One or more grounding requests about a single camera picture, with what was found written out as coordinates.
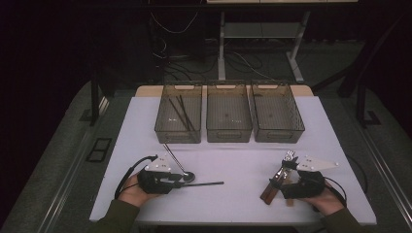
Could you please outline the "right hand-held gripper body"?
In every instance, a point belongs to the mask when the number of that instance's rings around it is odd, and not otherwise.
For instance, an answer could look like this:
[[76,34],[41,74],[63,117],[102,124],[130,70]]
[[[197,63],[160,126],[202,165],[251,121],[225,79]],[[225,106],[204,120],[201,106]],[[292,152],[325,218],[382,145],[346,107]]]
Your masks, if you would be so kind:
[[337,168],[337,162],[331,162],[306,155],[297,163],[295,171],[299,175],[297,183],[283,184],[281,192],[286,199],[314,197],[323,192],[325,177],[322,171]]

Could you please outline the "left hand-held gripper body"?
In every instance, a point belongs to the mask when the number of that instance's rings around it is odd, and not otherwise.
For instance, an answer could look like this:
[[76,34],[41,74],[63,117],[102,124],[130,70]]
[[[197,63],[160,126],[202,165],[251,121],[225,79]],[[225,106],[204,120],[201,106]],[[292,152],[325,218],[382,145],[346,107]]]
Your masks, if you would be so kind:
[[155,156],[137,175],[139,186],[148,194],[168,194],[174,182],[168,181],[173,174],[165,156]]

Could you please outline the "metal spoon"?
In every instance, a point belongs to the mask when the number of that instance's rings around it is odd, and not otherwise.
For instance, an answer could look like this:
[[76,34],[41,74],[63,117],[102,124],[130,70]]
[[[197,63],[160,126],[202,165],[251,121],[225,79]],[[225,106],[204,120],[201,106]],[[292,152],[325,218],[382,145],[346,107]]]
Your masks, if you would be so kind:
[[175,163],[178,165],[178,167],[182,170],[183,172],[183,178],[186,183],[191,183],[195,179],[195,174],[193,172],[187,171],[183,165],[180,163],[178,158],[174,155],[173,151],[168,147],[167,144],[163,145],[164,148],[166,149],[167,153],[172,157],[172,159],[175,161]]

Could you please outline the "fork with dark wooden handle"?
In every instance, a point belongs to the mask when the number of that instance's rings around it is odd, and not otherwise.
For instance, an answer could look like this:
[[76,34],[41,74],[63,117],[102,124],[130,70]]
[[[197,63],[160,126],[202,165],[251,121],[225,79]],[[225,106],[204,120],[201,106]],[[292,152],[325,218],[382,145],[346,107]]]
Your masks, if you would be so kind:
[[[296,161],[297,157],[295,156],[295,151],[294,150],[288,150],[285,157],[283,160],[287,161]],[[279,168],[279,170],[275,173],[272,179],[283,179],[284,181],[286,178],[290,175],[291,169],[286,169],[282,167]],[[260,199],[266,204],[270,205],[275,198],[276,194],[278,193],[278,189],[274,189],[271,184],[269,183],[263,193],[260,195]]]

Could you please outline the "brown chopstick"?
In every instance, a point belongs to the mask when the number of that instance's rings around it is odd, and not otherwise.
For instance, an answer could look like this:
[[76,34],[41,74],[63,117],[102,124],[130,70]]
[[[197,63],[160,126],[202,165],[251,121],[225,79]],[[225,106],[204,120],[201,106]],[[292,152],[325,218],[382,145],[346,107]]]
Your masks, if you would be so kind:
[[180,112],[178,111],[177,107],[175,106],[175,104],[173,103],[173,101],[171,99],[168,99],[169,103],[171,104],[173,110],[175,111],[177,117],[179,118],[179,120],[181,121],[182,125],[186,128],[187,131],[189,131],[189,125],[187,124],[187,122],[184,120],[184,117],[180,114]]

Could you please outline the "smoky transparent plastic bin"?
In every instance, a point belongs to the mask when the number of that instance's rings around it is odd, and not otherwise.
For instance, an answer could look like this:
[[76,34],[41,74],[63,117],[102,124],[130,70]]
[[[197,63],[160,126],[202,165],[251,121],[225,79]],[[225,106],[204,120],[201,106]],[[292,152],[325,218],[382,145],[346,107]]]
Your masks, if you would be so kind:
[[248,143],[252,119],[246,83],[207,83],[206,130],[209,143]]
[[[187,131],[168,99],[184,117],[178,97],[182,95],[194,131]],[[201,142],[202,83],[168,82],[163,86],[154,132],[161,144],[199,144]]]
[[298,142],[305,126],[287,82],[252,81],[249,99],[256,142]]

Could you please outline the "person's left hand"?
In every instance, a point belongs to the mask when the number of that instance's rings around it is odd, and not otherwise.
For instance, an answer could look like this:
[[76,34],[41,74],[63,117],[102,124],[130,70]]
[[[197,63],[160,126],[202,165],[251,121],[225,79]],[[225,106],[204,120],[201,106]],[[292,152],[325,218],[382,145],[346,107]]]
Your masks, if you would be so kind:
[[136,175],[128,178],[120,192],[118,200],[135,207],[142,207],[145,203],[157,197],[157,194],[146,193],[138,184]]

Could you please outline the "person's right hand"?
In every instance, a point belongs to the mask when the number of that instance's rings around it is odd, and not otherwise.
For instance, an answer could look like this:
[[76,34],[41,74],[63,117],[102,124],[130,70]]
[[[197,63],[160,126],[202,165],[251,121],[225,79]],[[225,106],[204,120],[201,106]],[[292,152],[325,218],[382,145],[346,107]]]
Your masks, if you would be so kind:
[[329,187],[330,184],[328,182],[325,182],[325,187],[321,194],[309,198],[300,198],[300,201],[311,204],[323,216],[329,216],[340,210],[343,210],[344,205],[340,202],[339,198],[329,189]]

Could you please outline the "white table mat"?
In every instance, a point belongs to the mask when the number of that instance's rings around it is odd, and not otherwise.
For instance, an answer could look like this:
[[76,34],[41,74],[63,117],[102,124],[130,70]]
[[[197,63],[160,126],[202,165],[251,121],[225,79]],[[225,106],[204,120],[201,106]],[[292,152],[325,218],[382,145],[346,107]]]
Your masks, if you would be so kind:
[[[294,202],[287,207],[283,195],[276,195],[270,205],[260,195],[279,169],[288,150],[298,158],[306,155],[337,162],[337,168],[324,172],[337,181],[347,194],[347,205],[361,224],[373,224],[376,216],[329,123],[317,97],[296,100],[305,131],[296,144],[208,143],[173,144],[183,167],[195,174],[195,183],[224,182],[222,185],[192,186],[174,189],[155,198],[142,208],[141,224],[201,225],[306,225],[318,221],[311,206]],[[103,217],[114,192],[129,167],[141,169],[147,155],[164,155],[166,149],[155,134],[159,100],[156,97],[132,98],[120,134],[97,194],[90,220]]]

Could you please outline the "black metal stand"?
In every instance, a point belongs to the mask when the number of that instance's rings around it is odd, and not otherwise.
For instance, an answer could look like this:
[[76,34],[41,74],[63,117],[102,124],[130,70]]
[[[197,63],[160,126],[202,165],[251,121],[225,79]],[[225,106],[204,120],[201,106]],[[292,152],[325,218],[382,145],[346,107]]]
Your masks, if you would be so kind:
[[317,92],[340,80],[337,93],[343,98],[357,94],[356,119],[366,127],[378,119],[366,107],[371,89],[405,129],[412,130],[412,12],[399,14],[366,40],[348,67],[312,86]]

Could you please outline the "grey metal stand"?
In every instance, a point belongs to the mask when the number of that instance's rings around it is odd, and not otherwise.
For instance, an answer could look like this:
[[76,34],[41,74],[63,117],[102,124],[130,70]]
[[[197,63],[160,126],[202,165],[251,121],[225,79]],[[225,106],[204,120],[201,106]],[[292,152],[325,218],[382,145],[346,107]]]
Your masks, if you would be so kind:
[[299,22],[229,22],[221,12],[218,52],[218,79],[225,79],[224,42],[226,39],[293,39],[293,47],[286,57],[297,83],[304,83],[296,57],[308,24],[310,12]]

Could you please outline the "black floor frame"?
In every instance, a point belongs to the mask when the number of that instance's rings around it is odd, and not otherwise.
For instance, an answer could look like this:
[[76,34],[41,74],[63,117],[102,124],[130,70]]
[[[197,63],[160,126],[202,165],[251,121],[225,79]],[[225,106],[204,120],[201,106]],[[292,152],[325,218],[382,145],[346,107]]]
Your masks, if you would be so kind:
[[87,162],[102,162],[110,148],[111,138],[97,138],[86,157]]

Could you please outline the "black upright post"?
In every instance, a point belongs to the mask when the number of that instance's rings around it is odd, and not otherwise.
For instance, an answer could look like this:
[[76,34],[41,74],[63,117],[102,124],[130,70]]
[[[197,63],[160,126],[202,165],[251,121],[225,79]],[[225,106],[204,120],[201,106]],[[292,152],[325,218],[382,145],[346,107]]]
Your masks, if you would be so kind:
[[99,85],[98,78],[95,72],[92,73],[90,80],[91,88],[91,121],[90,125],[93,126],[99,118]]

